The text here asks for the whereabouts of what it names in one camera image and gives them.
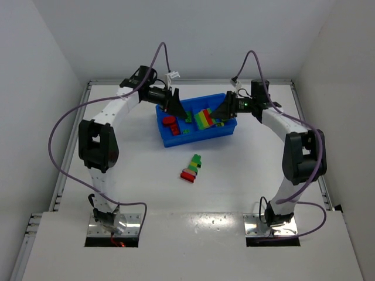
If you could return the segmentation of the round red lego brick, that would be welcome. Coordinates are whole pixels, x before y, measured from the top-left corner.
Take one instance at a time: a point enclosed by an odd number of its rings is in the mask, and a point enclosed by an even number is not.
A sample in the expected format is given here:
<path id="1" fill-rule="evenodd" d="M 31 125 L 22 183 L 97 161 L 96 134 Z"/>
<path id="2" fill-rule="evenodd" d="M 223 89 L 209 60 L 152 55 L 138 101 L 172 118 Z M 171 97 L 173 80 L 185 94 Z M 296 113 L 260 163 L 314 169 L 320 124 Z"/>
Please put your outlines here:
<path id="1" fill-rule="evenodd" d="M 162 125 L 165 127 L 170 127 L 176 124 L 176 118 L 174 116 L 166 116 L 162 119 Z"/>

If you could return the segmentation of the small green lego brick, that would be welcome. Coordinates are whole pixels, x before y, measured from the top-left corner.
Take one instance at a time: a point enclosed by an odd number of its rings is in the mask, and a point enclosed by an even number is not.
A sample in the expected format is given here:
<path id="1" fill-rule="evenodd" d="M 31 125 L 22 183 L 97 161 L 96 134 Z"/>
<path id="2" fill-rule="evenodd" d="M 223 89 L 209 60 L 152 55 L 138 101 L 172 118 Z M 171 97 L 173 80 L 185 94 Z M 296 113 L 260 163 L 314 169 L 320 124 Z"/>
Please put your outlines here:
<path id="1" fill-rule="evenodd" d="M 191 112 L 187 112 L 187 117 L 185 119 L 185 122 L 186 123 L 192 123 L 192 121 L 193 121 L 193 115 L 192 115 L 192 113 Z"/>

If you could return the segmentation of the red green striped lego stack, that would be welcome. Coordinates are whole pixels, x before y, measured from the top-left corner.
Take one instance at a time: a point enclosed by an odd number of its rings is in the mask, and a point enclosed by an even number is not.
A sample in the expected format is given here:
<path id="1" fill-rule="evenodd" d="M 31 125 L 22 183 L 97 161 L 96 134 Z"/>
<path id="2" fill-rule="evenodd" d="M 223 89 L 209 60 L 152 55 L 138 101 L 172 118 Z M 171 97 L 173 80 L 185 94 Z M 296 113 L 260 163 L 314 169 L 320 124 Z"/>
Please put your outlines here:
<path id="1" fill-rule="evenodd" d="M 194 119 L 196 121 L 197 127 L 199 130 L 204 130 L 210 128 L 216 124 L 215 119 L 210 117 L 212 113 L 210 108 L 205 108 L 194 114 Z"/>

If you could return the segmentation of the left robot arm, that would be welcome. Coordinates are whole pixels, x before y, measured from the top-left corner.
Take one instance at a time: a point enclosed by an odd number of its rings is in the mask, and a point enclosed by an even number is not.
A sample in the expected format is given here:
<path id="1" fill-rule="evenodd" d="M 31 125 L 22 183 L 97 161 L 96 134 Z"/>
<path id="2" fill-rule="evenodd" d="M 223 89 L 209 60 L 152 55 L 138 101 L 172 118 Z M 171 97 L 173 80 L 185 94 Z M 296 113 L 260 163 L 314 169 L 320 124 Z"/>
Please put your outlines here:
<path id="1" fill-rule="evenodd" d="M 185 118 L 179 89 L 171 87 L 172 80 L 179 76 L 177 71 L 169 72 L 161 80 L 164 87 L 159 88 L 154 85 L 159 80 L 156 70 L 140 66 L 119 84 L 116 99 L 91 120 L 82 120 L 79 124 L 79 158 L 88 169 L 95 190 L 88 198 L 94 219 L 105 228 L 119 226 L 121 215 L 120 203 L 111 198 L 115 187 L 113 167 L 120 155 L 115 129 L 142 101 L 158 105 L 169 115 Z"/>

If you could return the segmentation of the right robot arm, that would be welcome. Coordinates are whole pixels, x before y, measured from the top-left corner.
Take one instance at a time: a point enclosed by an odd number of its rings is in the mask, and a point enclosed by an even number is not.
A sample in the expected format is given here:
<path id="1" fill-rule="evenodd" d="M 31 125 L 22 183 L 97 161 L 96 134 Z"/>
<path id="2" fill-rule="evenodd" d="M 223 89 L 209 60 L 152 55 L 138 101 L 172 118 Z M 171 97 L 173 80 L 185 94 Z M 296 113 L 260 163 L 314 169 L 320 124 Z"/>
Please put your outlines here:
<path id="1" fill-rule="evenodd" d="M 223 102 L 210 114 L 213 119 L 232 119 L 251 113 L 284 143 L 283 181 L 264 211 L 270 227 L 290 222 L 302 193 L 327 170 L 324 134 L 298 118 L 285 114 L 272 102 L 268 80 L 252 80 L 249 97 L 228 91 Z"/>

